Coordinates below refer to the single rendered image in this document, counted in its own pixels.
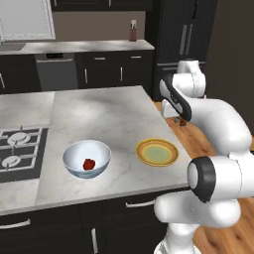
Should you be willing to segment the white framed window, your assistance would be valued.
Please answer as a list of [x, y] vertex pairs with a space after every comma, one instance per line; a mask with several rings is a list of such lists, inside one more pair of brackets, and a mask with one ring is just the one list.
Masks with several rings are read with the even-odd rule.
[[0, 0], [0, 40], [56, 38], [50, 0]]

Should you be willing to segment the dark base cupboard run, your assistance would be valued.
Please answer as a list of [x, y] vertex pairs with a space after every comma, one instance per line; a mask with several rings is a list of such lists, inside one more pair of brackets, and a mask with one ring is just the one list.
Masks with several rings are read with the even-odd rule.
[[[0, 55], [0, 94], [41, 92], [35, 55]], [[78, 89], [141, 85], [152, 93], [151, 50], [74, 53]]]

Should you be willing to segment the dark wide drawer front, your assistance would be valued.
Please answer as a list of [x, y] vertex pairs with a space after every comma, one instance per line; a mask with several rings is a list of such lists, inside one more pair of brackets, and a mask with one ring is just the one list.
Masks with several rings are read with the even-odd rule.
[[82, 233], [81, 219], [76, 205], [34, 210], [16, 214], [1, 215], [0, 225], [7, 225], [31, 219], [31, 224], [0, 230], [0, 239], [50, 233]]

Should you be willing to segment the black gas hob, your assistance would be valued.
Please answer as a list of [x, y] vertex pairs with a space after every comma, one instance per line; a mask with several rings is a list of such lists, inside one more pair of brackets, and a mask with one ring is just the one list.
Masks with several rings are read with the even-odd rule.
[[42, 126], [0, 129], [0, 184], [40, 177], [47, 136]]

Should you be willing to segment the dark narrow drawer front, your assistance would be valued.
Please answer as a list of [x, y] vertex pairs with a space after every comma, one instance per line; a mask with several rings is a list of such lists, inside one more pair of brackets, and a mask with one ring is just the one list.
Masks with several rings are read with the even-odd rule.
[[126, 201], [129, 203], [145, 202], [156, 199], [163, 194], [165, 194], [164, 191], [157, 191], [108, 199], [103, 205], [104, 222], [108, 226], [117, 228], [150, 224], [161, 224], [165, 227], [166, 223], [160, 222], [156, 217], [153, 205], [138, 208], [125, 207]]

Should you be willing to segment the red bell pepper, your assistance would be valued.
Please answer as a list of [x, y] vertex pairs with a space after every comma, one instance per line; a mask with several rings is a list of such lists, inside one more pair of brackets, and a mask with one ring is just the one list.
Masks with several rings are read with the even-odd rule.
[[91, 171], [95, 167], [95, 161], [92, 159], [85, 159], [82, 167], [85, 171]]

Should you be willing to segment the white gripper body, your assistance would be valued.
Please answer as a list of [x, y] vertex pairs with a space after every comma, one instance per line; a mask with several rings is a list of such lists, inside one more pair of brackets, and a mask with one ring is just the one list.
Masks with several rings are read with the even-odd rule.
[[174, 109], [167, 99], [162, 101], [161, 113], [164, 118], [179, 117], [179, 113]]

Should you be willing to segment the white bowl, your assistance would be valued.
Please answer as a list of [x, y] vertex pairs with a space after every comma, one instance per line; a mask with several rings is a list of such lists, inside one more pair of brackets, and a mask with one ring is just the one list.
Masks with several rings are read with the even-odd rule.
[[[95, 161], [91, 171], [82, 167], [85, 159]], [[63, 153], [63, 164], [74, 176], [81, 179], [92, 179], [105, 171], [111, 159], [110, 148], [96, 140], [84, 140], [70, 145]]]

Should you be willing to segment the dark wall cupboard run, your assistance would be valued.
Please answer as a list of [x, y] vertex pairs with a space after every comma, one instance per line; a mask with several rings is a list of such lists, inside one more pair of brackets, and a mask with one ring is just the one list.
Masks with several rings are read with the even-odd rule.
[[50, 0], [55, 12], [151, 11], [153, 0]]

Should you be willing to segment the grey dishwasher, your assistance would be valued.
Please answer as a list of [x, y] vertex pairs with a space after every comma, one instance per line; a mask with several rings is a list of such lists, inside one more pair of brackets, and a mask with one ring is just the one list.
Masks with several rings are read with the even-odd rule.
[[78, 89], [74, 53], [35, 55], [42, 91]]

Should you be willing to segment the yellow plate with green centre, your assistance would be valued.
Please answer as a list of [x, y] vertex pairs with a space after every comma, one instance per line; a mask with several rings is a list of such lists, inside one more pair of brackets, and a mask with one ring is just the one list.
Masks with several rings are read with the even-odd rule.
[[168, 140], [148, 138], [140, 141], [135, 147], [137, 158], [152, 167], [167, 167], [179, 157], [178, 148]]

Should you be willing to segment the black fridge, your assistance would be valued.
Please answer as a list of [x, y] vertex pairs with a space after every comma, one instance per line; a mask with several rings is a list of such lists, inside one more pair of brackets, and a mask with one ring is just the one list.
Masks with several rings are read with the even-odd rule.
[[163, 99], [159, 81], [177, 72], [181, 60], [204, 64], [217, 0], [163, 0], [156, 55], [153, 100]]

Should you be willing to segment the grey sink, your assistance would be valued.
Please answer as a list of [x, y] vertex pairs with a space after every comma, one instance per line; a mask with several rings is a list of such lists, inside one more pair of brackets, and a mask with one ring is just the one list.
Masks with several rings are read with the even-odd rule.
[[19, 52], [25, 47], [25, 44], [0, 44], [0, 53], [2, 52]]

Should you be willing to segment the dark cupboard door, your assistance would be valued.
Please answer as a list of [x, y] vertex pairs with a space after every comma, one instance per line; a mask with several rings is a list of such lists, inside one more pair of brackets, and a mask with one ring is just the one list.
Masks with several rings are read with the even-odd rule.
[[130, 228], [117, 228], [105, 223], [89, 228], [91, 254], [93, 254], [91, 229], [96, 229], [98, 254], [154, 254], [163, 240], [167, 224], [150, 224]]

